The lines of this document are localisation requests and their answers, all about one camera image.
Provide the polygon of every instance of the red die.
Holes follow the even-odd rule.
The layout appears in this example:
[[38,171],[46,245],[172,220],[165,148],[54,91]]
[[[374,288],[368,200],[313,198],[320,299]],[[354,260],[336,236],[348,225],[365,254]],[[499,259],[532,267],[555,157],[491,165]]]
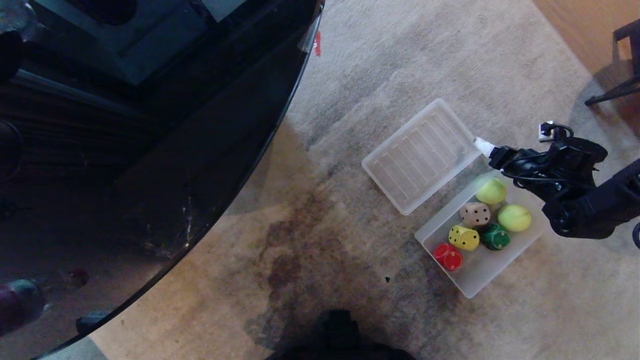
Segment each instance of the red die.
[[462,254],[450,243],[438,245],[433,257],[448,271],[453,271],[462,265]]

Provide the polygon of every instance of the wooden floor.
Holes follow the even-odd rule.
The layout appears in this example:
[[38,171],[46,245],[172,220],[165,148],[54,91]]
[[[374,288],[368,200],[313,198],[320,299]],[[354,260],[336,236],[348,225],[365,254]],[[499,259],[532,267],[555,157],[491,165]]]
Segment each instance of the wooden floor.
[[[629,39],[616,43],[613,31],[640,18],[639,0],[533,1],[604,89],[631,77]],[[640,137],[640,94],[612,103]]]

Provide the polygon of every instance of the die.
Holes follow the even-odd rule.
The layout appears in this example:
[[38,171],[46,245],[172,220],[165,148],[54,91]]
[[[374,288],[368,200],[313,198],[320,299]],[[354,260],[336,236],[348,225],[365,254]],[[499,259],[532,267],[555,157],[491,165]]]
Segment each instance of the die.
[[491,224],[480,232],[480,242],[489,250],[500,251],[509,245],[511,238],[502,225]]
[[460,217],[467,226],[480,226],[488,224],[491,211],[482,202],[468,202],[460,208]]
[[433,257],[448,271],[454,271],[462,265],[462,254],[455,246],[448,243],[438,245],[433,252]]
[[449,230],[449,242],[459,249],[473,251],[480,243],[480,235],[478,235],[478,232],[475,230],[454,225],[454,227]]

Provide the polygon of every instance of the carpet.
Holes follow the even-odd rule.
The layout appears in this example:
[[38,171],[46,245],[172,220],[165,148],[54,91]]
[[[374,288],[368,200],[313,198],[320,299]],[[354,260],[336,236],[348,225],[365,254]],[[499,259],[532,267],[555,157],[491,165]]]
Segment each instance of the carpet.
[[329,309],[417,359],[636,359],[640,250],[540,239],[473,299],[413,233],[477,160],[402,216],[362,158],[434,99],[493,143],[543,150],[553,120],[609,150],[601,183],[640,154],[628,124],[530,1],[329,0],[275,141],[211,232],[92,335],[109,359],[262,359],[304,341]]

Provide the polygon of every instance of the yellow tennis ball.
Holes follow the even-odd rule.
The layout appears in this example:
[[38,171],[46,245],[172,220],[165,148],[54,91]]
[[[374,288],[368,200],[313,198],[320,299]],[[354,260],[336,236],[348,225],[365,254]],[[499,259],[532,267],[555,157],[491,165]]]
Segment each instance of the yellow tennis ball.
[[508,231],[523,231],[531,225],[531,214],[524,206],[509,204],[498,212],[498,222]]
[[507,197],[507,187],[500,179],[494,177],[476,193],[476,197],[485,204],[499,204]]

